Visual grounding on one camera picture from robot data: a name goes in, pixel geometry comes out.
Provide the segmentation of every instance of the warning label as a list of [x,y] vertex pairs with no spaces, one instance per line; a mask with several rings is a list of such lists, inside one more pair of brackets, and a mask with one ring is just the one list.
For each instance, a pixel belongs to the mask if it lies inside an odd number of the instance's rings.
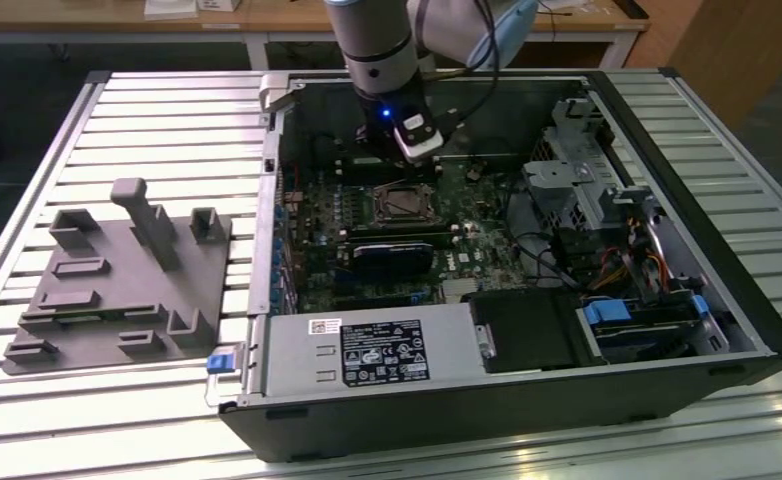
[[430,379],[421,320],[342,325],[341,346],[349,387]]

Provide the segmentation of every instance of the motherboard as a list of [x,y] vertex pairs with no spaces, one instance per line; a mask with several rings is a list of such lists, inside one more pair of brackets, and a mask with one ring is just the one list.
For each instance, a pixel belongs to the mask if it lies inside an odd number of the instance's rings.
[[371,186],[333,173],[287,197],[302,313],[454,303],[530,283],[502,214],[507,174],[477,158]]

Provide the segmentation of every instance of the blue tab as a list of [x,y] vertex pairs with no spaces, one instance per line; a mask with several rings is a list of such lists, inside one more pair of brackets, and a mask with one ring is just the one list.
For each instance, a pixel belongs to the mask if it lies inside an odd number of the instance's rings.
[[590,302],[584,309],[588,323],[596,325],[600,322],[625,322],[632,320],[632,313],[626,302],[622,300],[597,300]]
[[225,353],[207,357],[207,373],[217,375],[219,373],[234,372],[234,354]]
[[712,313],[709,304],[706,303],[706,299],[702,295],[694,295],[692,301],[694,302],[694,307],[697,308],[697,313],[700,314],[701,318]]
[[596,310],[593,304],[584,307],[584,315],[588,317],[588,323],[590,325],[596,325],[602,321],[602,317],[600,317],[600,312]]

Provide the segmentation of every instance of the barcode sticker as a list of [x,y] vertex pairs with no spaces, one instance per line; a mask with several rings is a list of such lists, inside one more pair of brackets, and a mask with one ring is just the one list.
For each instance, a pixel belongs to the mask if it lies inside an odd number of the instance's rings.
[[309,335],[341,333],[339,318],[317,318],[309,322]]

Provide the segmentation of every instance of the aluminum slotted table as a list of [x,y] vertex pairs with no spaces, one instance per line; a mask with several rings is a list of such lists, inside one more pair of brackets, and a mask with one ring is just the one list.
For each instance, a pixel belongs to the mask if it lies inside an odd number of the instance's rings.
[[[782,189],[684,81],[612,81],[782,314]],[[113,180],[149,180],[171,217],[234,219],[221,344],[246,339],[261,72],[92,75],[0,237],[0,364],[54,239],[58,210],[125,218]],[[617,147],[642,183],[634,160]],[[10,377],[0,369],[0,478],[745,478],[782,475],[782,373],[670,418],[305,464],[266,464],[217,418],[239,384],[207,388],[205,360]]]

